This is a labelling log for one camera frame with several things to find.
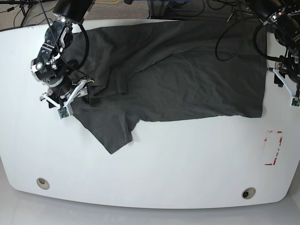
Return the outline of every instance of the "dark gray t-shirt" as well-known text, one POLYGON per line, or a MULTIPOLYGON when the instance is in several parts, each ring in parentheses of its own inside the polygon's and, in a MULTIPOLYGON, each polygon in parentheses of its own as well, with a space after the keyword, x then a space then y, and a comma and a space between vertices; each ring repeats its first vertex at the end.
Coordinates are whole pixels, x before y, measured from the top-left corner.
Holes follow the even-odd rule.
MULTIPOLYGON (((91 46, 82 71, 95 79, 90 104, 77 98, 74 116, 114 153, 132 141, 139 120, 173 121, 214 116, 261 117, 266 60, 252 46, 257 23, 247 22, 240 54, 215 58, 217 39, 229 24, 184 21, 89 30, 91 46)), ((222 40, 220 56, 236 51, 239 29, 222 40)), ((257 38, 266 49, 266 32, 257 38)), ((75 35, 66 57, 81 60, 84 38, 75 35)))

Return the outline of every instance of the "white table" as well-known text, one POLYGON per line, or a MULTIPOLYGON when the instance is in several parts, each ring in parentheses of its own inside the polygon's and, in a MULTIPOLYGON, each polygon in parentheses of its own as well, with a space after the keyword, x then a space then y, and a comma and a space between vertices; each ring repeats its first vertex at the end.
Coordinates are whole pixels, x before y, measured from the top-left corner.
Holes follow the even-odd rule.
MULTIPOLYGON (((86 21, 86 29, 150 20, 86 21)), ((300 109, 267 74, 260 119, 240 116, 140 121, 134 142, 110 155, 74 117, 59 120, 39 96, 30 62, 46 25, 0 33, 0 156, 10 185, 53 198, 137 208, 192 209, 272 203, 284 198, 300 159, 300 109), (275 165, 277 141, 282 144, 275 165), (37 178, 50 183, 41 189, 37 178), (252 199, 242 192, 256 189, 252 199)), ((272 35, 269 53, 284 50, 272 35)))

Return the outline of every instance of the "table surface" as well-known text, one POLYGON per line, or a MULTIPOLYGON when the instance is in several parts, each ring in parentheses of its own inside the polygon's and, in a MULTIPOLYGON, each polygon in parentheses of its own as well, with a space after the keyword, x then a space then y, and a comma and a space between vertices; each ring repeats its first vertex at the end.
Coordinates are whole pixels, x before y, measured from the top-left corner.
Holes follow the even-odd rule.
MULTIPOLYGON (((84 26, 150 22, 102 20, 84 26)), ((30 62, 46 29, 41 25, 0 33, 5 43, 0 53, 0 156, 13 188, 77 202, 160 209, 232 207, 284 198, 300 159, 300 110, 290 107, 288 92, 273 84, 272 73, 266 78, 262 118, 140 121, 134 142, 110 155, 76 118, 60 120, 39 101, 47 87, 32 77, 30 62), (270 141, 264 147, 266 136, 270 141), (273 163, 280 136, 276 164, 265 165, 273 163), (50 188, 42 190, 37 178, 46 179, 50 188), (256 194, 245 200, 241 195, 249 187, 256 194)), ((272 34, 268 48, 271 55, 284 52, 272 34)))

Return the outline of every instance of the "gray floor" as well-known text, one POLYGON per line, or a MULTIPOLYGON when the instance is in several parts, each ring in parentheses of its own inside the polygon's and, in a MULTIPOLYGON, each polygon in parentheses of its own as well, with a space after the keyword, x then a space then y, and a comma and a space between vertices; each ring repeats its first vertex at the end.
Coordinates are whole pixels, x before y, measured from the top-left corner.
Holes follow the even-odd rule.
MULTIPOLYGON (((115 2, 116 0, 103 0, 105 2, 115 2)), ((57 1, 43 3, 45 11, 53 8, 57 1)), ((16 5, 0 5, 0 12, 16 5)), ((0 13, 0 30, 14 26, 14 17, 20 11, 16 7, 11 12, 0 13)), ((39 5, 34 5, 28 15, 28 20, 42 12, 39 5)), ((47 12, 49 18, 54 18, 52 10, 47 12)), ((149 15, 147 1, 136 0, 132 5, 127 5, 123 0, 117 4, 95 4, 90 11, 87 20, 101 20, 101 19, 146 19, 149 15)), ((22 21, 23 15, 19 13, 15 19, 15 26, 19 26, 22 21)), ((29 21, 28 24, 38 24, 44 20, 44 15, 39 15, 29 21)))

